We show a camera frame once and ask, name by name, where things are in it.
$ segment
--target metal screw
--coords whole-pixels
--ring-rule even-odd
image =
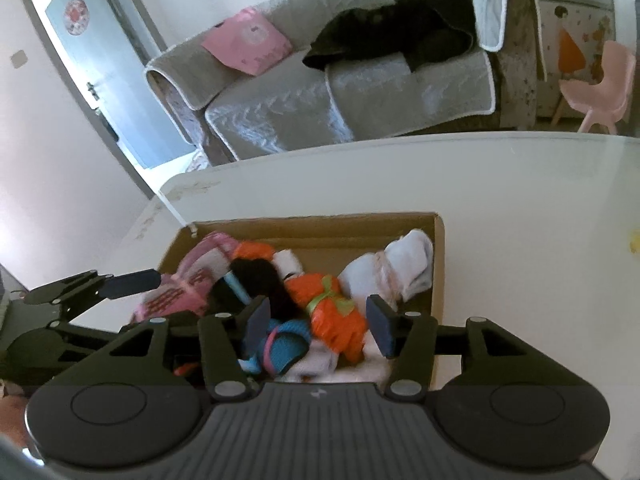
[[[220,397],[233,398],[244,395],[246,386],[239,381],[222,381],[214,391]]]
[[[390,389],[399,397],[415,397],[422,391],[422,386],[415,381],[401,379],[393,383]]]

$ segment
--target white towel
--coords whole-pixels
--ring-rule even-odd
[[[293,251],[289,249],[275,253],[271,263],[273,263],[275,268],[278,270],[278,275],[281,280],[296,278],[305,272],[302,269],[300,260]]]
[[[331,374],[313,378],[311,383],[375,383],[384,388],[391,375],[392,362],[386,359],[378,349],[371,332],[364,336],[364,361],[359,365],[341,368]]]
[[[289,371],[280,378],[284,383],[301,383],[303,378],[314,378],[332,373],[338,365],[338,354],[332,352],[319,339],[313,339],[309,345],[309,352],[294,364]]]
[[[345,295],[363,316],[367,298],[379,295],[392,309],[433,285],[433,243],[420,229],[391,242],[385,251],[353,260],[338,276]]]

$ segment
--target pink pillow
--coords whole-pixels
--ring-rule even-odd
[[[220,63],[260,75],[291,54],[291,42],[253,7],[211,29],[202,46]]]

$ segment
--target child's chair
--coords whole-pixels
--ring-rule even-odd
[[[590,85],[577,79],[561,80],[562,99],[551,125],[558,124],[564,102],[578,112],[586,114],[578,129],[586,133],[593,124],[607,127],[611,135],[616,135],[616,122],[625,114],[629,96],[633,88],[636,72],[636,56],[624,45],[606,41],[602,52],[604,78],[597,85]]]

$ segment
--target sofa armrest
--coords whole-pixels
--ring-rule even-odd
[[[176,87],[159,73],[149,72],[146,79],[184,140],[200,149],[212,166],[235,161],[225,143],[207,124],[204,109],[191,110]]]
[[[147,81],[161,75],[171,83],[191,110],[203,110],[240,72],[220,63],[204,47],[205,31],[172,46],[145,68]]]

